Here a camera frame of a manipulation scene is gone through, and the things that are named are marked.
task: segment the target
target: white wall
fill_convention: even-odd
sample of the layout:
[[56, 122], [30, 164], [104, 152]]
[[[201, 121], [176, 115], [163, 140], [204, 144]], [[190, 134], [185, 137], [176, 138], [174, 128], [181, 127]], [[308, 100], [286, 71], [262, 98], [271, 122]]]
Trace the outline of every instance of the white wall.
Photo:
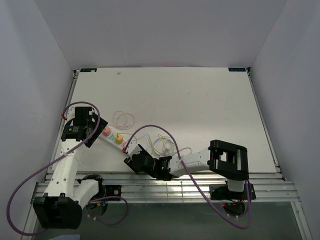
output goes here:
[[[6, 220], [14, 188], [49, 162], [72, 71], [33, 0], [0, 0], [0, 238], [20, 239]], [[36, 180], [13, 200], [23, 230]]]
[[254, 89], [284, 176], [320, 239], [320, 1], [290, 0], [252, 66]]
[[249, 67], [286, 0], [36, 0], [72, 69]]

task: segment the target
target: white table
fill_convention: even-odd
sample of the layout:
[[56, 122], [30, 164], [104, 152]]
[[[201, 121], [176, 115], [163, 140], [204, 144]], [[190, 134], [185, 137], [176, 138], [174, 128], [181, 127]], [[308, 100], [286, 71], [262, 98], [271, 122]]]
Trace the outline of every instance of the white table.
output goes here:
[[[98, 68], [79, 73], [71, 99], [76, 101], [95, 104], [110, 124], [116, 111], [134, 115], [134, 126], [120, 132], [132, 134], [143, 125], [159, 125], [180, 148], [191, 147], [193, 152], [207, 148], [211, 140], [223, 140], [248, 149], [250, 173], [276, 172], [246, 72], [207, 67]], [[155, 140], [164, 132], [145, 128], [137, 138], [145, 134]], [[148, 146], [148, 138], [139, 143]], [[132, 173], [124, 159], [122, 152], [98, 138], [82, 155], [78, 171]]]

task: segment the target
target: black label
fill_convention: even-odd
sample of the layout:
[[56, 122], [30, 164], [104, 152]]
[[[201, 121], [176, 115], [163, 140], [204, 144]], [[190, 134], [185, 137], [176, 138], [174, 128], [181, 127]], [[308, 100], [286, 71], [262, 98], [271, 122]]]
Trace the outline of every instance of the black label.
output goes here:
[[80, 73], [90, 73], [90, 72], [96, 72], [96, 68], [81, 68]]
[[245, 72], [244, 67], [228, 67], [229, 72]]

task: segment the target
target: gray floor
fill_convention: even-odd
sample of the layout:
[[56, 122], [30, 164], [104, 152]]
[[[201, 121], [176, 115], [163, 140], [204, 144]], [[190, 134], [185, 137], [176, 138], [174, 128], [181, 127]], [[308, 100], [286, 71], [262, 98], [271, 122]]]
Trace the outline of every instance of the gray floor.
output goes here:
[[[110, 204], [103, 218], [120, 219], [124, 204]], [[131, 204], [127, 219], [117, 226], [105, 226], [83, 213], [77, 230], [48, 230], [34, 240], [48, 240], [60, 235], [80, 234], [81, 240], [300, 240], [301, 235], [289, 202], [252, 204], [252, 225], [240, 230], [212, 212], [205, 203]], [[239, 223], [246, 223], [244, 217]]]

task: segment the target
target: gray wall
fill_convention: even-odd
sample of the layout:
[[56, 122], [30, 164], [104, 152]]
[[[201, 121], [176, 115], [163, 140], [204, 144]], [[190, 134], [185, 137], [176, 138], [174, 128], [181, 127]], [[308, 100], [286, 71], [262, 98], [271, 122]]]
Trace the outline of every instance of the gray wall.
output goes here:
[[[33, 0], [0, 0], [0, 238], [20, 239], [6, 220], [14, 188], [49, 162], [72, 71]], [[36, 180], [16, 195], [23, 229]]]
[[290, 0], [252, 66], [254, 89], [284, 176], [320, 239], [320, 2]]
[[286, 0], [36, 0], [72, 69], [248, 67]]

